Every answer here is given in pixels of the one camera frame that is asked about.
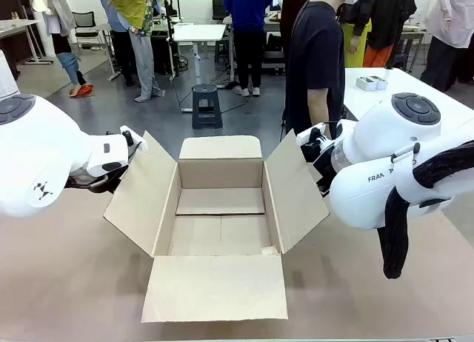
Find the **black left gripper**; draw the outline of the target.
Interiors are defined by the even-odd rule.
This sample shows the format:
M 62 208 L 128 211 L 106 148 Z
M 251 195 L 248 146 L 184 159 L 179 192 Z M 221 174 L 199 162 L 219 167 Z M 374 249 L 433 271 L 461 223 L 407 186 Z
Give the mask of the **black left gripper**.
M 121 177 L 127 171 L 128 166 L 113 170 L 96 178 L 94 181 L 86 184 L 80 184 L 76 179 L 69 177 L 64 185 L 65 189 L 89 190 L 90 192 L 100 194 L 104 192 L 114 193 L 121 183 Z

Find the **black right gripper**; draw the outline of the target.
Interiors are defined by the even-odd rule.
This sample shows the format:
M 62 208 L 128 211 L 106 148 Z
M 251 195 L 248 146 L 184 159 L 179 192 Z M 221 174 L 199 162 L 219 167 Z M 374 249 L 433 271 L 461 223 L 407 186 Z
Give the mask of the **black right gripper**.
M 321 178 L 316 181 L 316 184 L 321 195 L 325 197 L 329 194 L 330 185 L 336 176 L 336 171 L 331 162 L 334 145 L 331 144 L 329 147 L 322 150 L 319 144 L 304 144 L 300 149 L 306 162 L 311 163 L 311 167 L 313 167 L 321 176 Z

